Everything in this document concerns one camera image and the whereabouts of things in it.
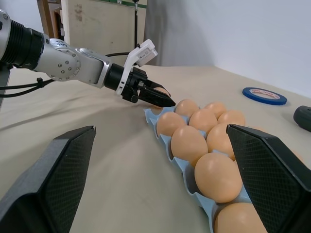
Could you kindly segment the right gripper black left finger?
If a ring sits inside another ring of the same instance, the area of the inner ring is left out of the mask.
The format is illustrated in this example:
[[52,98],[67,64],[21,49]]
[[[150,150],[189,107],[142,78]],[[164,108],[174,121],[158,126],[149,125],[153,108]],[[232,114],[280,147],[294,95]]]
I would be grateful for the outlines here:
[[0,233],[69,233],[85,188],[96,129],[54,138],[0,200]]

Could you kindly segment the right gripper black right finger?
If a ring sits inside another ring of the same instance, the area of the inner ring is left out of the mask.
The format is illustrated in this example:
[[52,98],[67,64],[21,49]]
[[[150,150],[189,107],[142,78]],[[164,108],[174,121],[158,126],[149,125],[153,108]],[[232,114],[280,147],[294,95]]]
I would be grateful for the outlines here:
[[311,233],[311,170],[276,136],[226,128],[242,182],[268,233]]

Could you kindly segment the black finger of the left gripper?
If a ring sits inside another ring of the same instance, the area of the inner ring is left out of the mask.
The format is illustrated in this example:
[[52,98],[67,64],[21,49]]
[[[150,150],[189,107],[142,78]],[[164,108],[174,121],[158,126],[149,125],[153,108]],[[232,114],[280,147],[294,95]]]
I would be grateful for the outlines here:
[[167,89],[164,88],[161,84],[155,83],[153,81],[148,81],[146,84],[146,89],[148,93],[153,95],[166,95],[170,96],[170,93]]
[[157,83],[150,86],[145,85],[140,90],[138,98],[158,107],[173,107],[176,105],[170,93]]

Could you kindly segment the brown egg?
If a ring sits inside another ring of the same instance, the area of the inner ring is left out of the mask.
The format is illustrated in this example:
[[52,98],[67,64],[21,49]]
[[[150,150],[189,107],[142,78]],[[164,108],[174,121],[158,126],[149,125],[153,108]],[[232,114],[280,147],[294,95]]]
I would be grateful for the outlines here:
[[224,103],[220,102],[220,101],[214,101],[211,102],[209,104],[207,104],[204,109],[209,109],[211,110],[214,115],[216,116],[216,118],[218,119],[223,113],[225,113],[227,111],[226,106],[224,105]]
[[191,117],[197,110],[199,110],[199,106],[197,103],[190,99],[184,99],[180,101],[176,108],[175,112],[181,116]]
[[246,120],[244,114],[241,111],[229,110],[219,116],[218,123],[236,124],[245,126]]
[[172,135],[171,150],[174,157],[188,161],[193,167],[208,153],[203,135],[192,126],[179,127]]
[[196,163],[194,176],[200,192],[217,203],[232,201],[242,189],[237,165],[220,153],[212,152],[202,156]]
[[221,123],[213,127],[207,135],[208,152],[214,150],[228,155],[233,161],[236,160],[230,139],[226,133],[227,124]]
[[153,91],[149,93],[149,101],[154,109],[162,109],[163,107],[170,107],[173,103],[170,93],[163,87],[154,87]]
[[166,112],[160,116],[156,124],[157,136],[172,136],[179,128],[186,125],[184,119],[175,112]]
[[210,109],[199,109],[189,120],[189,126],[207,134],[218,124],[215,114]]
[[239,202],[226,206],[217,215],[214,233],[268,233],[253,204]]

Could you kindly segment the light blue egg tray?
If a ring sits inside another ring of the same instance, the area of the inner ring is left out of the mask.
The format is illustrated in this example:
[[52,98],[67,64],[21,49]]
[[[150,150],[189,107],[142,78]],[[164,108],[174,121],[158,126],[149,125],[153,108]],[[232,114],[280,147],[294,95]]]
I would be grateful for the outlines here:
[[164,147],[166,155],[170,163],[176,166],[180,170],[187,193],[190,195],[190,197],[193,200],[197,202],[198,206],[206,213],[208,225],[209,225],[209,230],[207,233],[214,233],[214,221],[218,213],[222,209],[234,203],[239,203],[239,202],[250,203],[251,200],[245,190],[245,187],[242,187],[239,195],[234,200],[232,200],[231,202],[227,202],[227,203],[217,203],[214,200],[209,199],[201,194],[195,181],[194,167],[188,161],[182,160],[182,159],[179,159],[173,156],[173,153],[171,150],[171,137],[170,136],[166,136],[162,134],[157,135],[156,126],[157,126],[157,122],[160,116],[162,116],[166,112],[174,112],[174,111],[175,111],[174,107],[166,107],[166,108],[163,108],[159,114],[155,115],[152,112],[152,109],[147,108],[147,109],[144,109],[145,119],[146,119],[147,124],[153,129],[157,140]]

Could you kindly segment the black stand pole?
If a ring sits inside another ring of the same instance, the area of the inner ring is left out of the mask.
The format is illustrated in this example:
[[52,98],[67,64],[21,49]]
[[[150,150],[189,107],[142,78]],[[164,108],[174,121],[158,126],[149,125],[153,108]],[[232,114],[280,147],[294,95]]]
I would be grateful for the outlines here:
[[138,46],[138,2],[139,0],[132,0],[134,3],[134,48]]

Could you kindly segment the beige wooden board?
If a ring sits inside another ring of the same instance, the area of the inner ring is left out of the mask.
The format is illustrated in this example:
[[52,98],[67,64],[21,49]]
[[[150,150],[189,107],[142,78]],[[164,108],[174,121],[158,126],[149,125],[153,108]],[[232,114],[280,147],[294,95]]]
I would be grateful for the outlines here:
[[[101,55],[134,49],[132,0],[61,0],[65,42]],[[144,40],[147,0],[138,3],[138,43]]]

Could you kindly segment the black rounded device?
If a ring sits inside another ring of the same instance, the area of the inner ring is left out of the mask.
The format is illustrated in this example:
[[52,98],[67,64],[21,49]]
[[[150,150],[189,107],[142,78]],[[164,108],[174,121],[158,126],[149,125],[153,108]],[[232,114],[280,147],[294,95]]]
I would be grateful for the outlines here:
[[293,119],[299,127],[311,132],[311,107],[299,106],[294,112]]

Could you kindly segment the blue tape roll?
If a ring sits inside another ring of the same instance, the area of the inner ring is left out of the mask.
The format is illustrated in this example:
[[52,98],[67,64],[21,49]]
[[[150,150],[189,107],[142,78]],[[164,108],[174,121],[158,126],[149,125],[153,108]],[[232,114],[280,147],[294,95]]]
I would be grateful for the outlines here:
[[251,100],[269,105],[281,106],[288,101],[283,95],[262,88],[246,87],[242,94]]

